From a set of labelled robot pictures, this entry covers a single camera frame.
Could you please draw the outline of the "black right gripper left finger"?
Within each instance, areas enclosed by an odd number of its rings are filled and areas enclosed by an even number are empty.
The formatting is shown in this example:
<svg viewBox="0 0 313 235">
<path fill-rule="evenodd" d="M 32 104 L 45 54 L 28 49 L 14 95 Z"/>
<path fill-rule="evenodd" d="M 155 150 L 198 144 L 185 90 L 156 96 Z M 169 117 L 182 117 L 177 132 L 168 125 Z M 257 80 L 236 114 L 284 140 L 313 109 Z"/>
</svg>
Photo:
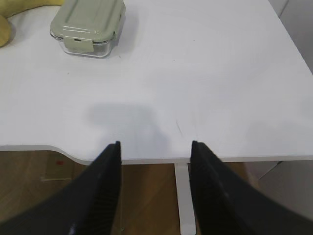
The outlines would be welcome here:
<svg viewBox="0 0 313 235">
<path fill-rule="evenodd" d="M 1 223 L 2 235 L 109 235 L 121 188 L 120 142 L 55 195 Z"/>
</svg>

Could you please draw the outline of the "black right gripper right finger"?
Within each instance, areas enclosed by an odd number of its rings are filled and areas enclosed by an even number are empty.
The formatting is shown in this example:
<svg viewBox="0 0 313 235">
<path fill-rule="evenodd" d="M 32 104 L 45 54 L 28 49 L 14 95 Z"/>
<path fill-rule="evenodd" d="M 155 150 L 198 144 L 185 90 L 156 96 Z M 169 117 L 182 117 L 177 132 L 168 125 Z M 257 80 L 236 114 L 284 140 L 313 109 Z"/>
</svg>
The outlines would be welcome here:
<svg viewBox="0 0 313 235">
<path fill-rule="evenodd" d="M 311 235 L 313 222 L 241 179 L 203 142 L 193 141 L 190 188 L 203 235 Z"/>
</svg>

